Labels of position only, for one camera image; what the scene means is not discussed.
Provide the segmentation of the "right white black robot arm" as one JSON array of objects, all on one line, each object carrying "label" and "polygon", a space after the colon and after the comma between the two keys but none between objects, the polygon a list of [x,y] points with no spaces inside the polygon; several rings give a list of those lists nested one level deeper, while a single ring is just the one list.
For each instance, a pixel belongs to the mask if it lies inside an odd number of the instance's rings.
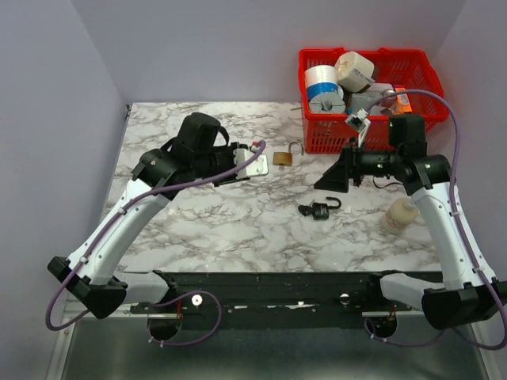
[{"label": "right white black robot arm", "polygon": [[424,313],[435,329],[485,321],[506,304],[506,283],[487,264],[463,216],[458,189],[451,185],[452,168],[443,155],[428,155],[425,121],[421,116],[393,116],[388,143],[392,150],[365,150],[355,143],[344,146],[340,157],[314,188],[347,192],[363,177],[394,177],[401,182],[435,246],[443,280],[416,279],[402,272],[374,275],[364,291],[366,304],[382,310],[401,302]]}]

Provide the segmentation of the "large brass padlock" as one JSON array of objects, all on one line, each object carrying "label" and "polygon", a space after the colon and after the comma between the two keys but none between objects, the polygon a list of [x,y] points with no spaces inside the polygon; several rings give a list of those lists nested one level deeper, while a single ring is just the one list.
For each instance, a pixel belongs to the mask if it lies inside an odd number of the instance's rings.
[{"label": "large brass padlock", "polygon": [[277,151],[273,153],[273,165],[292,166],[292,148],[298,146],[301,149],[301,155],[304,155],[304,146],[300,141],[290,142],[286,151]]}]

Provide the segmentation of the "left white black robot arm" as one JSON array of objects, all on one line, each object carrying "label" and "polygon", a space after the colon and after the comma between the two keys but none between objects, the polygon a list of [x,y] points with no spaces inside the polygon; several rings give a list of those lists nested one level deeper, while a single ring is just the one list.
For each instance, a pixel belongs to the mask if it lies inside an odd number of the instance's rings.
[{"label": "left white black robot arm", "polygon": [[231,183],[250,178],[266,147],[226,141],[220,122],[194,112],[183,119],[177,136],[147,151],[132,170],[132,177],[115,206],[99,227],[69,257],[54,257],[49,272],[79,300],[86,311],[103,319],[123,304],[149,302],[159,313],[170,311],[176,301],[170,280],[162,273],[120,274],[116,268],[132,242],[179,191],[202,184]]}]

